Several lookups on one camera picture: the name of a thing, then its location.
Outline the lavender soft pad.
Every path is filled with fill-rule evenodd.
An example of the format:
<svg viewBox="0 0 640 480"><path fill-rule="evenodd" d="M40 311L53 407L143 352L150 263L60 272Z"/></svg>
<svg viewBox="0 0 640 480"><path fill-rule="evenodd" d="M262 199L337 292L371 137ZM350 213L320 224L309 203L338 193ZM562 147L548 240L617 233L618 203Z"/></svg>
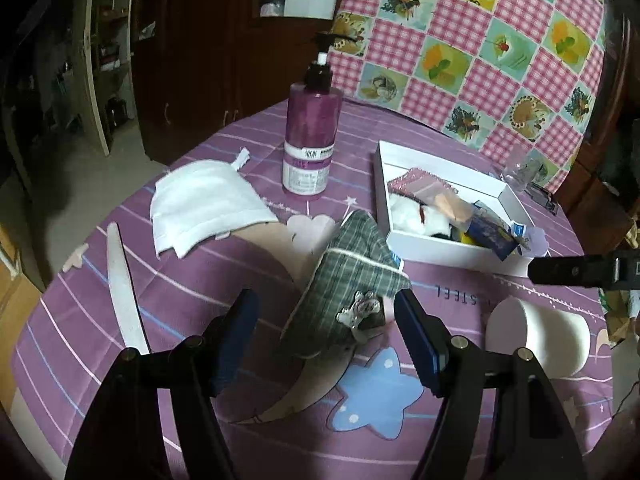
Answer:
<svg viewBox="0 0 640 480"><path fill-rule="evenodd" d="M520 240L518 250L522 256L538 258L548 254L549 243L543 229L537 228L536 226L524 226Z"/></svg>

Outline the blue eye mask packet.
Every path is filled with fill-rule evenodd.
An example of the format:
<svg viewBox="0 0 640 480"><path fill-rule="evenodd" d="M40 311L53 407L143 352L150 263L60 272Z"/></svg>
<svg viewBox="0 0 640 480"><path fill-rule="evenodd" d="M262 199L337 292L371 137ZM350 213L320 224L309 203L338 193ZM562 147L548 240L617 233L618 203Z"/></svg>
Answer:
<svg viewBox="0 0 640 480"><path fill-rule="evenodd" d="M520 244L499 217L483 208L474 210L465 234L490 249L500 261L506 260Z"/></svg>

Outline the beige puff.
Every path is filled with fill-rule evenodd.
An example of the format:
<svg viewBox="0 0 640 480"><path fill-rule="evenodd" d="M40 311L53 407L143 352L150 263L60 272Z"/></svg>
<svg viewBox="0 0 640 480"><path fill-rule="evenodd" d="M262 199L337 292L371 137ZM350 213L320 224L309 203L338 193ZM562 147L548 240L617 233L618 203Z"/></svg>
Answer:
<svg viewBox="0 0 640 480"><path fill-rule="evenodd" d="M469 227L475 212L475 207L472 204L462 200L458 193L454 194L453 192L439 194L424 205L437 209L449 220L450 224L463 231Z"/></svg>

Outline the green plaid pouch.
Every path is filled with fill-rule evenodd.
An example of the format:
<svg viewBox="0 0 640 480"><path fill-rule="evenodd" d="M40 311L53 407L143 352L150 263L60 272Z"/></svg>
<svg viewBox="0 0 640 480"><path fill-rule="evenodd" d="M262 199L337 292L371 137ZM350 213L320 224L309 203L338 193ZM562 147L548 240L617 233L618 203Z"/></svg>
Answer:
<svg viewBox="0 0 640 480"><path fill-rule="evenodd" d="M393 319L386 301L410 286L378 225L356 210L326 246L285 323L280 349L312 359L334 346L365 344Z"/></svg>

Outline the white toilet paper roll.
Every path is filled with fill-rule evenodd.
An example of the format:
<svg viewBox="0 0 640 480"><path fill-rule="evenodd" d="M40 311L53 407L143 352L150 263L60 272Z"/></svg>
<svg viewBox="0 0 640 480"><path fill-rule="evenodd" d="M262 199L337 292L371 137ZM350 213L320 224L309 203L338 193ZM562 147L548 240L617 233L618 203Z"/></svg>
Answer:
<svg viewBox="0 0 640 480"><path fill-rule="evenodd" d="M588 361L590 331L579 314L508 297L494 307L485 330L485 349L533 352L549 378L574 376Z"/></svg>

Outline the clear glass cup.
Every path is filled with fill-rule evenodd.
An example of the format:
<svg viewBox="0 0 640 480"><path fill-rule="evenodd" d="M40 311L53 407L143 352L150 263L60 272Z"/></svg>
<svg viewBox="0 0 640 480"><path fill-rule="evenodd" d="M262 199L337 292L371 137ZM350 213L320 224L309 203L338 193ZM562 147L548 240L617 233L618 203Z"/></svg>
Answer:
<svg viewBox="0 0 640 480"><path fill-rule="evenodd" d="M542 160L532 151L526 151L522 146L514 146L506 158L501 171L501 180L506 182L515 193L521 193L526 186L536 178Z"/></svg>

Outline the white nail file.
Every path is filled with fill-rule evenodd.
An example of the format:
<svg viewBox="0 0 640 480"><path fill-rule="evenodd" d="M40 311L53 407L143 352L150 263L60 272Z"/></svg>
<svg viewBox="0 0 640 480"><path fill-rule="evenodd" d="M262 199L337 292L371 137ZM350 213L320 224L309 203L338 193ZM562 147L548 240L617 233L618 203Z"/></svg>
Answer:
<svg viewBox="0 0 640 480"><path fill-rule="evenodd" d="M107 283L116 321L126 347L136 348L144 356L150 353L146 341L134 284L132 284L124 245L116 222L106 230Z"/></svg>

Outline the purple striped tablecloth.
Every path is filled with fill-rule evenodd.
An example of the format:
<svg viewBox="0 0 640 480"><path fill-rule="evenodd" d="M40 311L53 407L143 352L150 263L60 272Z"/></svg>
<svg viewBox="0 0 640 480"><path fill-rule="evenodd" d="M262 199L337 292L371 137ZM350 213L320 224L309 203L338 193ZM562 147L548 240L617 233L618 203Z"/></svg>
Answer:
<svg viewBox="0 0 640 480"><path fill-rule="evenodd" d="M281 166L286 107L234 122L188 154L225 162L247 148L246 180L274 211L269 233L298 261L320 232L357 210L374 211L373 162L387 141L481 172L481 152L388 110L346 103L326 192L303 203L285 195ZM420 386L397 330L360 348L346 376L298 413L255 424L290 390L303 362L277 355L281 330L300 295L292 268L241 237L208 240L178 258L154 249L149 210L154 185L142 186L91 232L81 266L58 274L17 343L18 391L58 460L68 460L101 380L122 350L107 289L106 226L116 223L150 347L168 350L230 306L249 287L260 319L235 381L215 410L245 479L407 479L434 427L438 401Z"/></svg>

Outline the pink checkered patchwork cloth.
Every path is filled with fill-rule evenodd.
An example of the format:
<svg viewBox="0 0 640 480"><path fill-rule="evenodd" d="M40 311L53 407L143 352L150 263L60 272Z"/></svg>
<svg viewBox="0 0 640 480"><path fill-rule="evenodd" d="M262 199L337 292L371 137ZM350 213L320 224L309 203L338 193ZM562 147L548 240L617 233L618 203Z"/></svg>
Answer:
<svg viewBox="0 0 640 480"><path fill-rule="evenodd" d="M598 94L604 14L605 0L342 0L333 82L497 164L518 148L555 192Z"/></svg>

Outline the white cardboard box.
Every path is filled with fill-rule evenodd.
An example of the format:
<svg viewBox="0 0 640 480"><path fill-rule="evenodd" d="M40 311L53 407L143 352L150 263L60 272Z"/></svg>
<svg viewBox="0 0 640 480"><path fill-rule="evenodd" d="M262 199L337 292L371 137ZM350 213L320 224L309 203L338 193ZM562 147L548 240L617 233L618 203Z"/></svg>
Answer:
<svg viewBox="0 0 640 480"><path fill-rule="evenodd" d="M374 156L376 218L392 252L433 263L524 278L525 247L498 253L510 227L532 218L506 183L455 162L381 141Z"/></svg>

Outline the purple pump bottle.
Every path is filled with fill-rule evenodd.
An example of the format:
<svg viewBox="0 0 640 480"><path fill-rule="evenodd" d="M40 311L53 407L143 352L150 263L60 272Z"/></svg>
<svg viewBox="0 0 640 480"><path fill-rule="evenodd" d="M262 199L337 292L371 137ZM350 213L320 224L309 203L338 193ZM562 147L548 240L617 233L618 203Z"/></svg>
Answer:
<svg viewBox="0 0 640 480"><path fill-rule="evenodd" d="M340 38L335 32L318 33L317 57L288 95L282 188L300 200L320 197L329 182L343 104L343 92L332 84L329 50Z"/></svg>

